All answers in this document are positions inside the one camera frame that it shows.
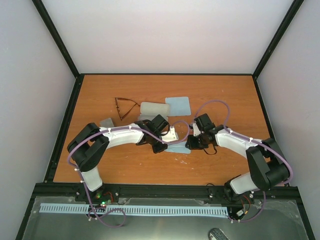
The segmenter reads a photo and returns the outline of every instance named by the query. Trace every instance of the white wall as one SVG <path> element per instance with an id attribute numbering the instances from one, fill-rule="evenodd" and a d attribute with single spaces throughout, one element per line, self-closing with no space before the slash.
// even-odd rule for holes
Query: white wall
<path id="1" fill-rule="evenodd" d="M 44 0 L 81 73 L 244 73 L 292 0 Z"/>
<path id="2" fill-rule="evenodd" d="M 258 78 L 275 137 L 320 239 L 320 1 L 306 0 Z"/>
<path id="3" fill-rule="evenodd" d="M 74 83 L 31 0 L 0 1 L 0 233 L 16 238 Z"/>

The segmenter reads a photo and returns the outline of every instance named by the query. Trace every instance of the light blue cloth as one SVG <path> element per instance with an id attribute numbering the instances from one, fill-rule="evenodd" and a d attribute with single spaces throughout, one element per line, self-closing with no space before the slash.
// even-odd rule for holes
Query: light blue cloth
<path id="1" fill-rule="evenodd" d="M 177 153 L 177 154 L 190 154 L 191 150 L 186 148 L 186 141 L 168 145 L 168 148 L 164 150 L 165 152 L 169 153 Z"/>
<path id="2" fill-rule="evenodd" d="M 187 96 L 166 97 L 165 103 L 170 105 L 169 117 L 191 115 L 189 98 Z"/>

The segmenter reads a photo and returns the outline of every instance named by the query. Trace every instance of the wooden tabletop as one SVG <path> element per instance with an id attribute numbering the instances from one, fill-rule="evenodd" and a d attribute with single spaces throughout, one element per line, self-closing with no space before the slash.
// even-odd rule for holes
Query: wooden tabletop
<path id="1" fill-rule="evenodd" d="M 140 108 L 135 106 L 120 120 L 115 97 L 132 99 L 138 103 L 165 103 L 166 97 L 189 97 L 191 115 L 169 117 L 172 124 L 178 120 L 191 123 L 198 108 L 208 100 L 227 102 L 231 109 L 228 126 L 241 134 L 266 139 L 267 125 L 260 107 L 251 76 L 231 75 L 86 75 L 74 109 L 54 182 L 78 182 L 79 176 L 67 164 L 67 145 L 88 123 L 112 118 L 116 127 L 135 122 Z M 121 113 L 132 106 L 120 101 Z M 207 113 L 211 120 L 223 123 L 227 109 L 221 103 L 207 105 L 200 114 Z M 175 126 L 180 138 L 187 128 Z M 216 155 L 203 150 L 191 154 L 161 152 L 154 154 L 150 145 L 126 144 L 108 149 L 98 169 L 104 183 L 115 184 L 171 184 L 223 185 L 227 180 L 249 171 L 242 156 L 222 147 Z"/>

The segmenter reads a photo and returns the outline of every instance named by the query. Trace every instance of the purple cable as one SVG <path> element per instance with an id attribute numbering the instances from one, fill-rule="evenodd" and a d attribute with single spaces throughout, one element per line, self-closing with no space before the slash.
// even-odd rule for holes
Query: purple cable
<path id="1" fill-rule="evenodd" d="M 248 223 L 248 222 L 251 222 L 252 220 L 256 219 L 256 218 L 262 213 L 262 211 L 263 211 L 264 208 L 265 208 L 266 201 L 267 201 L 267 199 L 266 199 L 266 193 L 265 193 L 264 191 L 262 191 L 262 193 L 263 193 L 263 204 L 262 204 L 262 206 L 261 206 L 261 209 L 260 209 L 260 210 L 258 211 L 258 213 L 257 213 L 256 215 L 254 215 L 253 217 L 251 217 L 251 218 L 249 218 L 249 219 L 247 219 L 247 220 L 240 220 L 240 223 Z M 228 219 L 229 219 L 230 221 L 236 221 L 236 220 L 231 219 L 229 216 L 228 216 Z"/>
<path id="2" fill-rule="evenodd" d="M 183 142 L 183 141 L 188 137 L 188 135 L 189 135 L 189 133 L 190 133 L 190 128 L 189 128 L 189 125 L 188 125 L 188 123 L 187 123 L 186 121 L 183 121 L 183 120 L 176 121 L 176 122 L 175 122 L 174 124 L 172 124 L 172 125 L 174 126 L 175 124 L 178 124 L 178 123 L 184 123 L 184 124 L 186 124 L 188 130 L 187 130 L 187 133 L 186 133 L 186 135 L 185 135 L 185 137 L 184 137 L 183 139 L 177 140 L 177 141 L 172 141 L 172 142 L 163 141 L 162 139 L 156 137 L 155 135 L 153 135 L 152 133 L 148 132 L 147 130 L 141 129 L 141 128 L 139 128 L 139 127 L 131 127 L 131 129 L 132 129 L 132 130 L 137 130 L 137 131 L 144 132 L 144 133 L 150 135 L 151 137 L 155 138 L 156 140 L 158 140 L 158 141 L 161 142 L 161 143 L 172 145 L 172 144 L 178 144 L 178 143 Z M 129 129 L 127 126 L 117 127 L 117 128 L 111 129 L 110 132 L 116 132 L 116 131 L 127 130 L 127 129 Z M 93 139 L 93 138 L 95 138 L 95 137 L 97 137 L 97 136 L 99 136 L 99 135 L 102 135 L 102 134 L 108 133 L 108 132 L 109 132 L 108 129 L 107 129 L 107 130 L 103 130 L 103 131 L 99 131 L 99 132 L 97 132 L 97 133 L 95 133 L 95 134 L 87 137 L 85 140 L 81 141 L 81 142 L 80 142 L 77 146 L 75 146 L 75 148 L 72 149 L 72 151 L 69 153 L 69 155 L 68 155 L 68 157 L 67 157 L 67 162 L 68 162 L 69 165 L 71 165 L 71 166 L 73 166 L 73 167 L 75 168 L 75 170 L 78 172 L 78 175 L 79 175 L 80 179 L 83 181 L 84 190 L 85 190 L 85 193 L 86 193 L 86 195 L 87 195 L 87 198 L 88 198 L 88 201 L 89 201 L 89 204 L 90 204 L 90 207 L 91 207 L 91 211 L 90 211 L 90 212 L 93 212 L 93 214 L 95 215 L 95 217 L 97 218 L 97 220 L 99 220 L 99 221 L 100 221 L 103 225 L 105 225 L 106 227 L 109 227 L 109 228 L 119 228 L 119 227 L 123 226 L 124 223 L 125 223 L 125 221 L 126 221 L 126 218 L 127 218 L 126 213 L 125 213 L 121 208 L 115 208 L 115 209 L 112 209 L 112 210 L 106 212 L 106 213 L 103 214 L 102 216 L 98 216 L 98 215 L 97 215 L 97 212 L 96 212 L 96 210 L 95 210 L 95 208 L 94 208 L 94 206 L 93 206 L 93 204 L 92 204 L 92 200 L 91 200 L 90 194 L 89 194 L 89 189 L 88 189 L 88 187 L 87 187 L 87 184 L 86 184 L 85 181 L 84 181 L 84 178 L 82 177 L 82 175 L 81 175 L 81 173 L 80 173 L 80 171 L 79 171 L 78 166 L 77 166 L 76 164 L 73 164 L 73 163 L 70 161 L 70 160 L 71 160 L 71 156 L 72 156 L 72 155 L 75 153 L 75 151 L 77 151 L 83 144 L 87 143 L 89 140 L 91 140 L 91 139 Z M 120 211 L 120 212 L 123 213 L 123 221 L 122 221 L 121 224 L 119 224 L 119 225 L 117 225 L 117 226 L 113 226 L 113 225 L 109 225 L 109 224 L 107 224 L 107 223 L 105 223 L 105 222 L 103 222 L 103 221 L 101 220 L 101 218 L 103 218 L 103 217 L 107 216 L 108 214 L 110 214 L 110 213 L 112 213 L 112 212 L 115 212 L 115 211 Z"/>
<path id="3" fill-rule="evenodd" d="M 196 118 L 197 115 L 199 114 L 200 110 L 201 110 L 204 106 L 206 106 L 207 104 L 209 104 L 209 103 L 222 103 L 222 104 L 224 104 L 224 105 L 226 106 L 227 110 L 228 110 L 227 116 L 226 116 L 226 118 L 225 118 L 225 120 L 224 120 L 224 122 L 223 122 L 223 127 L 224 127 L 224 129 L 225 129 L 228 133 L 230 133 L 231 135 L 233 135 L 233 136 L 235 136 L 235 137 L 237 137 L 237 138 L 243 139 L 243 140 L 245 140 L 245 141 L 247 141 L 247 142 L 250 142 L 250 137 L 247 137 L 247 136 L 245 136 L 245 135 L 239 134 L 239 133 L 237 133 L 237 132 L 235 132 L 235 131 L 230 131 L 230 130 L 226 127 L 227 122 L 228 122 L 229 117 L 230 117 L 230 107 L 229 107 L 229 105 L 228 105 L 225 101 L 214 99 L 214 100 L 210 100 L 210 101 L 205 102 L 205 103 L 199 108 L 199 110 L 196 112 L 194 118 Z M 292 180 L 293 176 L 294 176 L 294 172 L 293 172 L 291 166 L 289 165 L 289 163 L 287 162 L 287 160 L 286 160 L 283 156 L 281 156 L 279 153 L 277 153 L 275 150 L 273 150 L 272 148 L 270 148 L 270 147 L 268 147 L 267 145 L 263 144 L 262 142 L 256 141 L 256 140 L 254 140 L 254 139 L 252 139 L 251 142 L 254 143 L 254 144 L 258 144 L 258 145 L 260 145 L 261 147 L 267 149 L 268 151 L 270 151 L 271 153 L 273 153 L 275 156 L 277 156 L 277 157 L 283 162 L 283 164 L 286 166 L 286 168 L 287 168 L 288 171 L 289 171 L 289 178 L 288 178 L 286 181 L 284 181 L 283 184 L 289 183 L 289 182 Z"/>

